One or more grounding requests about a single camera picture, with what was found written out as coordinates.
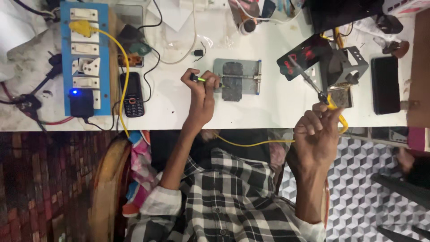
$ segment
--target hand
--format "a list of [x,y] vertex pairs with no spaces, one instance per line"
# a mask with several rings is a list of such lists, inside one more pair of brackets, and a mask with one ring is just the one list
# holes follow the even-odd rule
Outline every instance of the hand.
[[339,142],[338,122],[343,108],[328,110],[317,103],[307,110],[294,128],[298,171],[323,172],[325,176],[336,159]]
[[212,119],[215,107],[214,88],[219,87],[221,80],[219,76],[206,71],[201,76],[206,81],[195,82],[190,80],[191,73],[199,74],[200,71],[189,68],[181,77],[181,81],[191,89],[190,111],[183,129],[197,135],[202,127]]

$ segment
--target plaid shirt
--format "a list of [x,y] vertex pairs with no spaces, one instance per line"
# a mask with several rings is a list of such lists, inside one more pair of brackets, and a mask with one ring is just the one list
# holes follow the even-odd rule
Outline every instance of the plaid shirt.
[[190,157],[180,191],[157,186],[129,220],[126,241],[324,241],[322,222],[295,216],[274,194],[269,164],[213,149],[212,168]]

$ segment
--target brown floor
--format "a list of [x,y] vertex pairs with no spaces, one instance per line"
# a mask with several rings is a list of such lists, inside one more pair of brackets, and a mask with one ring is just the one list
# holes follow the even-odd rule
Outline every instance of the brown floor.
[[91,190],[116,132],[0,133],[0,242],[88,241]]

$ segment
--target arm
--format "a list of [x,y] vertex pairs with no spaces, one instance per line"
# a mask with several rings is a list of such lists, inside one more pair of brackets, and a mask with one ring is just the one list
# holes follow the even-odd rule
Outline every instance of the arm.
[[179,189],[182,173],[194,138],[202,127],[212,119],[215,108],[214,87],[218,87],[220,82],[220,78],[210,71],[206,71],[202,75],[202,78],[207,80],[205,84],[201,81],[194,82],[190,80],[191,73],[199,74],[200,71],[189,68],[181,77],[181,81],[191,89],[188,118],[182,126],[179,140],[167,160],[163,177],[158,184],[171,190]]
[[196,69],[188,69],[181,77],[181,81],[191,89],[188,118],[182,126],[158,186],[140,207],[141,215],[129,220],[125,241],[165,241],[175,225],[181,210],[182,196],[179,185],[184,167],[194,138],[212,119],[215,104],[213,89],[214,86],[218,87],[220,82],[219,77],[209,71],[202,75],[202,78],[207,80],[205,84],[191,81],[191,73],[199,72]]
[[324,181],[336,158],[338,122],[342,111],[330,111],[324,104],[315,104],[294,128],[299,159],[294,174],[297,182],[296,216],[310,224],[321,222]]

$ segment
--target workbench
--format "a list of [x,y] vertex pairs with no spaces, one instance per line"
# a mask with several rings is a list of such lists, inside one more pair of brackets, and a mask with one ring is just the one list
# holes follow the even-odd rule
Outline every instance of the workbench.
[[[148,23],[157,22],[151,13],[148,13]],[[414,38],[415,16],[399,19],[405,26],[399,35],[403,40],[409,41],[411,48],[408,53],[399,59],[399,86],[400,100],[408,100],[409,79],[412,66],[412,48]],[[6,82],[12,95],[28,93],[36,87],[50,69],[48,64],[48,50],[52,53],[61,51],[61,37],[58,24],[23,46],[12,50],[10,56],[19,65],[15,78]],[[150,43],[157,38],[155,28],[147,29]],[[294,127],[303,113],[311,109],[312,104],[318,102],[313,89],[304,83],[302,77],[287,81],[280,74],[276,60],[303,42],[313,34],[310,24],[307,24],[305,14],[300,15],[286,24],[262,23],[257,26],[254,33],[242,36],[240,43],[232,49],[210,49],[199,61],[194,56],[188,56],[183,62],[176,65],[160,63],[158,67],[147,75],[152,86],[152,98],[145,103],[145,115],[139,118],[127,118],[124,121],[129,130],[161,130],[181,129],[190,106],[190,90],[180,81],[187,68],[197,68],[203,73],[212,70],[216,58],[262,60],[261,93],[256,95],[243,95],[240,102],[225,102],[221,93],[215,93],[215,112],[212,120],[204,126],[205,129],[226,128],[287,128]],[[370,63],[371,58],[384,56],[381,48],[369,35],[348,37],[345,47],[357,46],[361,55]],[[176,61],[189,47],[183,50],[163,50],[161,46],[154,46],[162,55],[162,59]],[[141,75],[152,68],[157,61],[153,54],[145,57],[143,68],[130,68],[130,71],[140,72]],[[321,85],[318,77],[319,64],[316,64],[317,85]],[[144,99],[149,95],[149,89],[142,79]],[[50,80],[36,95],[42,101],[39,117],[44,121],[58,121],[64,119],[64,95],[62,75]],[[376,115],[373,111],[371,69],[370,67],[360,78],[359,84],[352,87],[353,107],[343,113],[350,127],[377,127],[377,126],[406,126],[406,111],[388,115]],[[0,98],[7,100],[0,89]],[[22,114],[15,106],[0,105],[1,131],[40,131],[40,128],[30,118]],[[108,129],[112,125],[112,116],[97,116],[89,119],[92,123]],[[61,125],[46,126],[48,131],[54,130],[98,130],[94,126],[84,124],[82,119],[73,120]]]

